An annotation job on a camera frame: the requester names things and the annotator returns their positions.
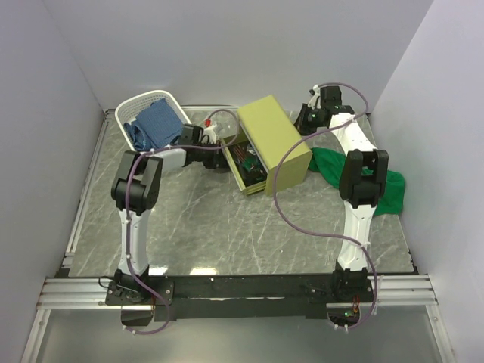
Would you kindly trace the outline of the hex key set green holder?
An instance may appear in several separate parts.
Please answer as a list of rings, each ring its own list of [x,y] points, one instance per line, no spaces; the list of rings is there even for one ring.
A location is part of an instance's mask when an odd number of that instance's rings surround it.
[[[245,185],[254,185],[266,179],[266,172],[254,154],[240,146],[233,147],[231,152]]]

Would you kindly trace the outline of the blue handled pliers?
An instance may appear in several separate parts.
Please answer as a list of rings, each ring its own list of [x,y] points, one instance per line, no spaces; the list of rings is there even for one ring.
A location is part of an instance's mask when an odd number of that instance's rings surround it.
[[[246,157],[243,162],[243,167],[250,181],[260,182],[266,178],[265,168],[250,143],[246,146]]]

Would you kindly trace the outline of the olive green tool chest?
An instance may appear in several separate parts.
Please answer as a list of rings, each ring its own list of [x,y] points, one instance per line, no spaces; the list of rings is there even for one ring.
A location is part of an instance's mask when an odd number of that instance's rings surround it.
[[[274,96],[254,101],[237,110],[239,133],[236,138],[222,139],[226,146],[222,153],[235,177],[242,194],[263,191],[270,196],[303,183],[312,158],[306,143],[295,146],[302,139],[293,122]],[[246,150],[250,143],[266,171],[266,179],[254,185],[245,185],[237,170],[231,149],[240,146]]]

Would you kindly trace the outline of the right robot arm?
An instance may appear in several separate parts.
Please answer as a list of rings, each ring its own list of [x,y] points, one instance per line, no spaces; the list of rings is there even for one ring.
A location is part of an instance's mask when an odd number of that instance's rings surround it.
[[[345,206],[346,238],[336,269],[354,272],[369,266],[365,254],[371,220],[386,189],[389,155],[366,137],[358,124],[358,115],[343,103],[342,86],[339,82],[313,86],[309,91],[311,98],[302,105],[295,127],[305,141],[316,132],[331,132],[345,153],[339,193]]]

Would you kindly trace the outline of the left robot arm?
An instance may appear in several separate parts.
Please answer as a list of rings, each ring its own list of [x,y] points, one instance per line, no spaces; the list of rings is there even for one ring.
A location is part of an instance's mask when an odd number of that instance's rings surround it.
[[[184,124],[180,136],[160,149],[126,151],[111,187],[111,197],[122,222],[122,252],[116,273],[132,275],[124,285],[123,294],[134,304],[145,302],[150,295],[148,276],[147,227],[154,208],[162,175],[193,162],[207,169],[227,166],[222,153],[219,132],[222,126],[205,128]]]

